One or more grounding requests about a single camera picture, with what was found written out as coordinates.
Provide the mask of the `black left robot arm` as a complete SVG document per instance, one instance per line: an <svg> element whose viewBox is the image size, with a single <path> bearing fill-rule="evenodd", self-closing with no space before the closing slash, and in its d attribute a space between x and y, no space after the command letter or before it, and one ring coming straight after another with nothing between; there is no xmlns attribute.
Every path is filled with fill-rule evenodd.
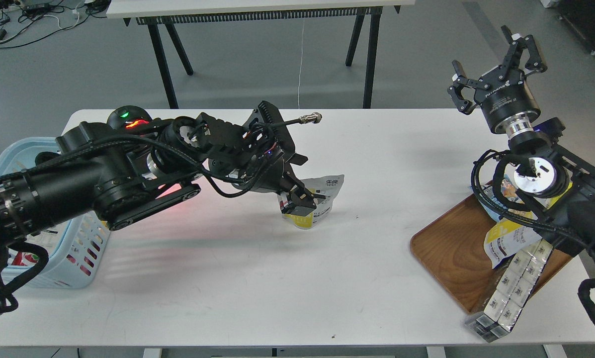
<svg viewBox="0 0 595 358"><path fill-rule="evenodd" d="M297 179L287 127L318 124L318 112L285 121L261 102L243 125L207 113L151 118L123 106L107 122L82 122L56 138L60 153L0 176L0 315L18 308L14 292L41 273L47 250L27 236L93 211L113 231L194 197L205 177L222 197L276 193L283 214L305 217L323 195Z"/></svg>

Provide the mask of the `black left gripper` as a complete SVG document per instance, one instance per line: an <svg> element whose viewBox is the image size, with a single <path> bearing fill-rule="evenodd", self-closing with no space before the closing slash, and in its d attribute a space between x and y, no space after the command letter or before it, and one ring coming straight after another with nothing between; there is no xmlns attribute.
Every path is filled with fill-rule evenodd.
<svg viewBox="0 0 595 358"><path fill-rule="evenodd" d="M263 100L243 125L245 132L244 165L233 169L238 179L233 187L253 192L283 193L283 214L306 217L316 209L316 198L297 179L292 165L303 165L307 157L296 152L288 131L291 124L319 124L322 114L313 112L284 121L274 104Z"/></svg>

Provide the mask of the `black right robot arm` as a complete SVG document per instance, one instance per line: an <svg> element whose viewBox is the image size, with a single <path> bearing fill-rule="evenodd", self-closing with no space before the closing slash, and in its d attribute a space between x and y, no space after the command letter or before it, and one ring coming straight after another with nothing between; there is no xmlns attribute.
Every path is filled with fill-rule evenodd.
<svg viewBox="0 0 595 358"><path fill-rule="evenodd" d="M509 46L502 62L469 79L453 61L447 89L459 112L480 108L490 131L508 138L508 150L488 150L474 162L474 196L555 249L570 256L586 252L595 264L595 166L559 144L565 126L558 118L533 125L541 111L526 79L547 65L532 35L505 25L501 30ZM578 297L595 326L595 278L581 282Z"/></svg>

